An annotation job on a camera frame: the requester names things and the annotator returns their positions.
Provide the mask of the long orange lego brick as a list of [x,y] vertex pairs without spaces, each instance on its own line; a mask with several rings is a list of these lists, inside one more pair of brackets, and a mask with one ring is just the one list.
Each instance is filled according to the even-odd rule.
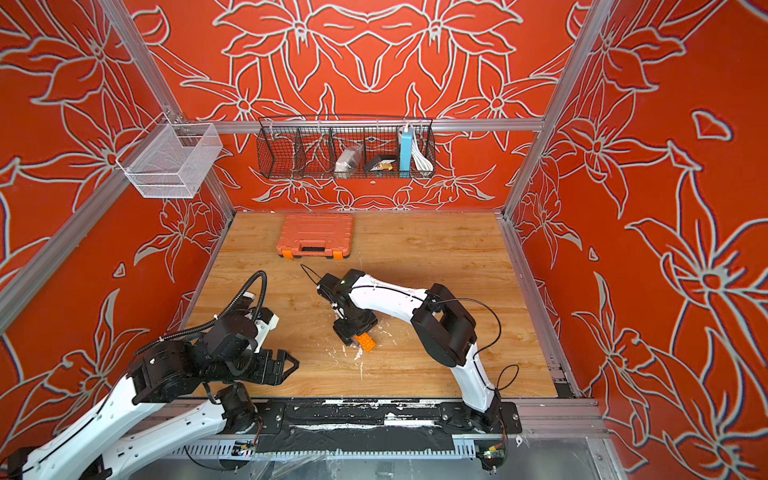
[[368,333],[354,335],[353,340],[363,349],[364,352],[371,352],[376,347],[376,342]]

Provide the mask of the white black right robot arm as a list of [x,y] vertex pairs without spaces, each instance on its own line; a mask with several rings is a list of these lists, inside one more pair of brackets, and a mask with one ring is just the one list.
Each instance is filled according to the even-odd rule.
[[449,368],[477,427],[489,431],[501,422],[501,389],[491,384],[479,357],[476,321],[447,287],[411,289],[352,269],[342,278],[324,275],[316,290],[335,312],[333,330],[344,344],[369,352],[378,313],[402,320],[426,353]]

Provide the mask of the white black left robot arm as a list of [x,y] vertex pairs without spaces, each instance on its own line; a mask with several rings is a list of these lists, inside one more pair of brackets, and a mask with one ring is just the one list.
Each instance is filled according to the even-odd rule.
[[[264,348],[279,318],[265,307],[268,276],[258,270],[213,320],[140,348],[107,396],[61,435],[7,458],[7,479],[122,479],[197,439],[261,430],[247,387],[278,386],[299,367]],[[206,401],[143,432],[133,427],[198,387],[220,382]]]

